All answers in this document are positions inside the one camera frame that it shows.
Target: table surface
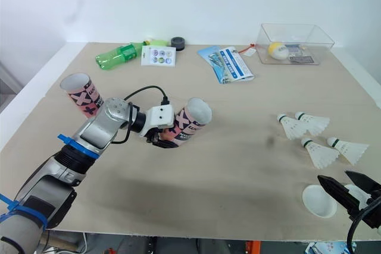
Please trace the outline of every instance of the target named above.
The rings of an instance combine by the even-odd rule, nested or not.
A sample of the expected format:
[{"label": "table surface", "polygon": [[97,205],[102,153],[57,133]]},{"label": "table surface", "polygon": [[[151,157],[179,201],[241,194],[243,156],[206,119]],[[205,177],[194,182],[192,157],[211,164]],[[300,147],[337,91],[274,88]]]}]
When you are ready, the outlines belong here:
[{"label": "table surface", "polygon": [[[175,109],[190,97],[203,98],[213,120],[180,148],[156,148],[137,135],[110,146],[76,189],[78,197],[57,229],[255,240],[345,238],[351,222],[344,208],[338,206],[332,218],[317,218],[304,208],[301,193],[318,183],[318,174],[350,183],[347,169],[381,181],[381,112],[333,55],[319,66],[263,65],[256,54],[243,56],[256,78],[221,85],[196,54],[206,46],[189,45],[177,53],[176,68],[141,67],[136,59],[111,71],[99,69],[94,56],[116,46],[87,44],[29,114],[0,153],[1,193],[13,197],[62,147],[57,135],[71,135],[84,122],[59,82],[85,72],[104,99],[157,84]],[[160,100],[156,91],[133,98],[142,109]],[[278,113],[297,111],[331,118],[315,138],[318,143],[336,136],[371,146],[354,167],[340,157],[317,170],[300,141],[288,140],[276,120]],[[379,236],[361,223],[355,238]]]}]

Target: green plastic bottle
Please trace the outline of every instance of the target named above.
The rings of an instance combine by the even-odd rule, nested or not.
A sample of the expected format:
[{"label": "green plastic bottle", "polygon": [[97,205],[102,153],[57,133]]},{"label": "green plastic bottle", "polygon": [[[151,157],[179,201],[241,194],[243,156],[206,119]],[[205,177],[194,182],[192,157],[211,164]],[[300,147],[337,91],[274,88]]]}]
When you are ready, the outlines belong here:
[{"label": "green plastic bottle", "polygon": [[145,45],[149,45],[149,42],[129,43],[126,46],[120,46],[112,51],[100,54],[95,57],[95,60],[101,69],[109,70],[116,65],[139,57],[142,54],[142,48]]}]

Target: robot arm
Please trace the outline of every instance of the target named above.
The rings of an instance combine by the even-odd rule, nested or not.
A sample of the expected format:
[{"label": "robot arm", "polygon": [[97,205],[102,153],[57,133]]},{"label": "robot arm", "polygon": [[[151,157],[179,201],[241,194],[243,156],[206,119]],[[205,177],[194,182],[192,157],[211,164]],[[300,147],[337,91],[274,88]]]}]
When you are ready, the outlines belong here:
[{"label": "robot arm", "polygon": [[65,146],[37,168],[14,202],[8,201],[9,213],[0,217],[0,253],[35,251],[43,229],[54,228],[62,221],[77,196],[74,187],[86,177],[120,128],[128,125],[143,137],[155,128],[171,127],[173,114],[169,104],[143,113],[120,98],[109,98],[98,115],[88,119],[72,138],[59,135]]},{"label": "robot arm", "polygon": [[360,209],[358,199],[334,178],[325,175],[318,175],[317,178],[324,190],[348,211],[349,218],[353,221],[346,238],[346,246],[350,254],[353,254],[352,238],[361,220],[371,228],[378,228],[377,232],[381,235],[381,184],[362,173],[354,171],[345,173],[356,186],[370,195],[365,208]]}]

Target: badminton shuttlecock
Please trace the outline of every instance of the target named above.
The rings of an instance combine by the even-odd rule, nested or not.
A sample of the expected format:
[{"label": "badminton shuttlecock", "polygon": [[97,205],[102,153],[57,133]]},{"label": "badminton shuttlecock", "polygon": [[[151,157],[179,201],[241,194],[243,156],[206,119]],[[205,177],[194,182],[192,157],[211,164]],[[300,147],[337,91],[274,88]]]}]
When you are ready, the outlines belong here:
[{"label": "badminton shuttlecock", "polygon": [[307,132],[307,125],[303,121],[295,120],[286,114],[279,114],[277,119],[282,124],[286,136],[290,140],[301,138]]},{"label": "badminton shuttlecock", "polygon": [[295,118],[307,123],[307,129],[313,136],[319,135],[329,124],[328,117],[312,116],[304,112],[297,112]]},{"label": "badminton shuttlecock", "polygon": [[339,151],[319,145],[310,138],[303,138],[302,146],[307,149],[312,163],[318,169],[323,169],[332,164],[340,155]]},{"label": "badminton shuttlecock", "polygon": [[346,142],[336,137],[329,137],[327,144],[338,150],[352,165],[355,165],[360,160],[365,150],[369,147],[368,144]]}]

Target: plastic storage box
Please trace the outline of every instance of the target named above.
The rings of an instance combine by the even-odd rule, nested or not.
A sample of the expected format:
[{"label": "plastic storage box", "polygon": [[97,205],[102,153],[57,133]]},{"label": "plastic storage box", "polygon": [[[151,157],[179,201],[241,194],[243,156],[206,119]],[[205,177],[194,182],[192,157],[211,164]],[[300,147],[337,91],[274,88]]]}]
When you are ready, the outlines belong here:
[{"label": "plastic storage box", "polygon": [[[316,25],[262,24],[256,48],[263,64],[319,65],[333,44],[335,42]],[[273,47],[287,48],[286,59],[272,57],[269,51],[273,52]]]}]

